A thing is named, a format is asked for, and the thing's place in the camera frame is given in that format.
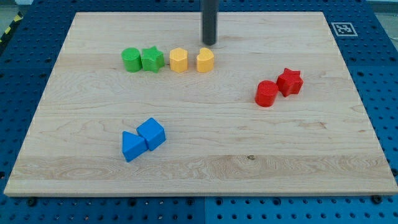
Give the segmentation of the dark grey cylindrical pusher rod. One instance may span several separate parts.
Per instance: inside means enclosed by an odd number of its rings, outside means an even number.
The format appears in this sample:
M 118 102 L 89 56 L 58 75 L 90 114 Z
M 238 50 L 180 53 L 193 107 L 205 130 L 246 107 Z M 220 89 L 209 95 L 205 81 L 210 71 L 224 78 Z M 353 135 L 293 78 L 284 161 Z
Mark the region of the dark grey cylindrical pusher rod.
M 217 40 L 219 0 L 201 0 L 201 40 L 205 45 L 214 45 Z

